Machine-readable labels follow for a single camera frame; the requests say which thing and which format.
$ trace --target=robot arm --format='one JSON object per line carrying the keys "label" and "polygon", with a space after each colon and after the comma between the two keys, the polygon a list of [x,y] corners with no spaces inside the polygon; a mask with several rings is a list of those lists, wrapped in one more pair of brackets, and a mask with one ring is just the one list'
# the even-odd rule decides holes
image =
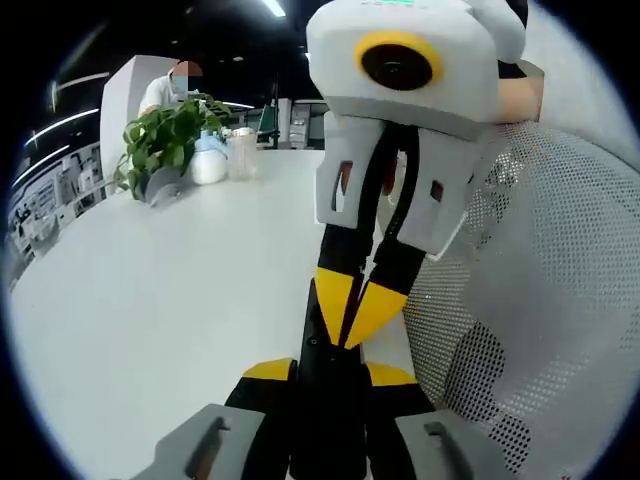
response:
{"label": "robot arm", "polygon": [[[363,363],[360,352],[404,306],[423,259],[447,249],[500,151],[490,125],[497,62],[515,61],[524,45],[508,10],[502,0],[336,0],[314,15],[310,73],[331,109],[316,185],[327,227],[300,360],[245,372],[225,407],[207,407],[161,441],[136,479],[283,480],[288,471],[363,480],[367,458],[376,480],[513,478],[498,445],[435,412],[413,377]],[[404,187],[365,282],[380,191],[399,150]]]}

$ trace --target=ceiling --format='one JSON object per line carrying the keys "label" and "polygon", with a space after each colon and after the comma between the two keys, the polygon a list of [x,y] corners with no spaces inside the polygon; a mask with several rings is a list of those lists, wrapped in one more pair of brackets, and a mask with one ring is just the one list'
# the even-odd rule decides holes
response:
{"label": "ceiling", "polygon": [[[112,75],[136,54],[196,61],[205,75],[203,90],[223,101],[261,106],[274,97],[276,85],[279,97],[320,98],[304,56],[305,26],[327,1],[278,0],[285,17],[274,16],[261,0],[172,0],[161,9],[134,4],[69,52],[55,83],[42,94],[41,113],[28,136],[99,108],[108,76],[65,84]],[[22,158],[34,164],[65,145],[70,145],[68,153],[98,140],[99,113],[42,135],[26,146]]]}

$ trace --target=white table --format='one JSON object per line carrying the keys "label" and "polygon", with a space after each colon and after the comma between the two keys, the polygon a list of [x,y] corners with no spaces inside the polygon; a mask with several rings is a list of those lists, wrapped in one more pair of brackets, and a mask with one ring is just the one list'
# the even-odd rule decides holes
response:
{"label": "white table", "polygon": [[[13,291],[17,363],[84,478],[128,478],[156,442],[223,404],[257,362],[299,357],[324,227],[323,152],[268,151],[258,179],[200,187],[151,209],[127,193],[60,234]],[[365,357],[412,371],[396,320]]]}

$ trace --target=yellow lens ring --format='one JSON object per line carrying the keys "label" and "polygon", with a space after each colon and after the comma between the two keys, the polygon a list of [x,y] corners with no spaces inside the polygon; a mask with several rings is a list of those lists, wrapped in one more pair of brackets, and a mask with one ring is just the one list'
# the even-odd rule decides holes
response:
{"label": "yellow lens ring", "polygon": [[362,65],[362,58],[365,53],[374,47],[380,45],[398,45],[401,47],[410,48],[411,50],[419,53],[427,60],[431,67],[431,80],[427,82],[425,87],[431,85],[442,78],[443,65],[442,57],[427,41],[422,37],[407,32],[395,32],[395,31],[383,31],[369,33],[362,37],[357,43],[354,53],[355,61],[360,71],[362,71],[367,77],[370,77],[369,73]]}

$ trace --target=green leaf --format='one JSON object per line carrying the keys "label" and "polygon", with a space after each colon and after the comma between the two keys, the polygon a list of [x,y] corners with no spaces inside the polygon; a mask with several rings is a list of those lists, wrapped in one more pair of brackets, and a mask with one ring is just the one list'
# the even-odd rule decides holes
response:
{"label": "green leaf", "polygon": [[133,161],[133,167],[139,171],[143,171],[145,167],[145,162],[147,161],[148,156],[149,156],[149,153],[146,147],[135,150],[131,156]]}
{"label": "green leaf", "polygon": [[120,167],[125,164],[125,162],[129,159],[129,154],[123,153],[120,155],[118,159],[118,163],[116,163],[116,170],[120,170]]}
{"label": "green leaf", "polygon": [[167,148],[160,152],[158,157],[160,159],[160,165],[166,167],[167,165],[171,165],[173,163],[173,147],[168,145]]}
{"label": "green leaf", "polygon": [[129,181],[129,187],[131,188],[131,194],[134,199],[138,199],[138,194],[136,193],[136,187],[138,186],[139,174],[135,170],[129,170],[127,172],[127,180]]}
{"label": "green leaf", "polygon": [[166,120],[168,118],[171,118],[175,114],[176,114],[176,111],[174,109],[172,109],[172,108],[169,108],[169,109],[166,109],[166,110],[160,110],[160,113],[159,113],[160,121],[162,122],[162,121],[164,121],[164,120]]}
{"label": "green leaf", "polygon": [[129,185],[127,185],[126,179],[123,173],[120,171],[120,168],[116,168],[116,171],[113,172],[113,181],[118,187],[122,188],[123,190],[129,189]]}
{"label": "green leaf", "polygon": [[215,115],[209,115],[205,119],[205,128],[209,131],[218,130],[222,126],[220,119]]}
{"label": "green leaf", "polygon": [[198,118],[191,112],[184,110],[178,113],[174,122],[176,142],[184,144],[194,132],[198,131],[198,123]]}
{"label": "green leaf", "polygon": [[155,144],[160,145],[161,148],[166,148],[169,145],[175,136],[173,131],[173,124],[175,122],[173,120],[166,120],[162,125],[159,125],[156,128],[156,139]]}
{"label": "green leaf", "polygon": [[197,99],[190,98],[183,105],[181,110],[190,114],[197,114],[200,111],[200,102]]}
{"label": "green leaf", "polygon": [[140,125],[136,125],[131,130],[129,130],[129,136],[134,142],[137,142],[140,138],[140,128],[142,128]]}
{"label": "green leaf", "polygon": [[219,110],[221,112],[226,113],[227,115],[231,114],[231,109],[227,105],[225,105],[224,103],[218,100],[212,100],[210,110],[212,111]]}
{"label": "green leaf", "polygon": [[182,165],[184,165],[184,148],[176,145],[173,149],[173,166],[180,168]]}
{"label": "green leaf", "polygon": [[153,143],[156,139],[156,136],[158,135],[158,131],[157,130],[148,130],[147,131],[147,140],[149,141],[149,143]]}
{"label": "green leaf", "polygon": [[167,110],[152,110],[149,113],[144,114],[143,116],[141,116],[138,119],[138,124],[142,125],[143,127],[151,127],[153,125],[158,125],[158,123],[160,123],[160,119],[167,115],[167,113],[170,114],[170,111]]}
{"label": "green leaf", "polygon": [[146,161],[147,171],[149,173],[155,172],[160,168],[160,154],[159,152],[153,153],[147,157]]}

